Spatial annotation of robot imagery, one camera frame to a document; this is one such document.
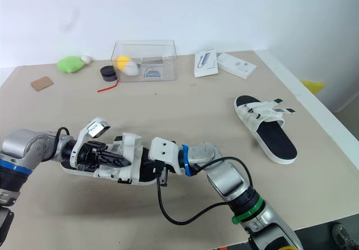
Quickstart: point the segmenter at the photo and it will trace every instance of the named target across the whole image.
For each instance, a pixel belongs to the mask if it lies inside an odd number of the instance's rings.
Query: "white ball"
[[[140,73],[139,68],[137,67],[137,64],[134,61],[127,62],[122,72],[128,76],[137,76]]]
[[[83,55],[80,59],[85,64],[90,64],[90,62],[91,62],[91,58],[88,55]]]

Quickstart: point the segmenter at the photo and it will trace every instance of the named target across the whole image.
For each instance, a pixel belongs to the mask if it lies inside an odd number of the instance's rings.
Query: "green ring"
[[[256,204],[254,204],[254,206],[252,208],[250,208],[244,214],[232,217],[232,223],[234,223],[234,225],[238,225],[243,219],[248,218],[251,215],[255,214],[256,211],[258,211],[258,209],[262,206],[263,202],[264,201],[263,201],[262,197],[259,196],[258,201],[256,202]]]

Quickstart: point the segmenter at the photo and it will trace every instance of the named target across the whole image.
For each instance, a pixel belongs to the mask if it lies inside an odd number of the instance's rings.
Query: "clear plastic box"
[[[175,80],[176,59],[173,40],[117,41],[111,56],[121,82]]]

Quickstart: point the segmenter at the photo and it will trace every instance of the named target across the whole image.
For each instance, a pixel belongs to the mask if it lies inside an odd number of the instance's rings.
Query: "white product box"
[[[222,53],[217,57],[218,67],[226,72],[247,79],[257,68],[256,65],[243,61],[232,55]]]
[[[195,77],[218,73],[217,54],[214,49],[207,49],[195,54]]]

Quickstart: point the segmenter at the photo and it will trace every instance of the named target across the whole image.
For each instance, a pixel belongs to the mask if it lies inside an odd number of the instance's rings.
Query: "beige table surface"
[[[248,80],[224,71],[194,78],[194,57],[177,61],[178,79],[169,82],[108,86],[93,62],[65,74],[54,64],[18,67],[0,87],[1,141],[19,128],[34,131],[69,128],[77,137],[87,122],[101,116],[148,145],[159,136],[178,143],[216,144],[224,156],[242,159],[254,186],[293,228],[299,229],[359,213],[359,171],[316,120],[254,52],[234,55],[258,66]],[[36,92],[30,82],[49,76],[54,85]],[[291,165],[271,162],[237,118],[233,101],[240,95],[284,100],[284,129],[298,150]],[[163,200],[176,219],[192,217],[220,201],[205,174],[169,176]],[[213,209],[188,226],[162,216],[155,185],[127,186],[79,177],[58,163],[39,165],[12,207],[15,219],[3,249],[213,249],[247,240],[231,223],[227,207]]]

